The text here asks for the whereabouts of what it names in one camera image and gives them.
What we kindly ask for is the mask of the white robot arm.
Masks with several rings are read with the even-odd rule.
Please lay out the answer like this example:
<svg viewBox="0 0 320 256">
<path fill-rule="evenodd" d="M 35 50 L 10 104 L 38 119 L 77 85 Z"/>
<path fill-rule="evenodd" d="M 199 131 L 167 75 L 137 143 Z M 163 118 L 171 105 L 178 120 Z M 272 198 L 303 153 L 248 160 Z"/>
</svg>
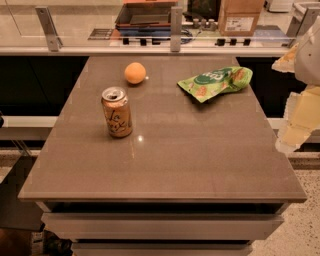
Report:
<svg viewBox="0 0 320 256">
<path fill-rule="evenodd" d="M 272 69 L 293 73 L 304 85 L 300 92 L 289 94 L 275 143 L 279 152 L 291 153 L 320 126 L 320 17 Z"/>
</svg>

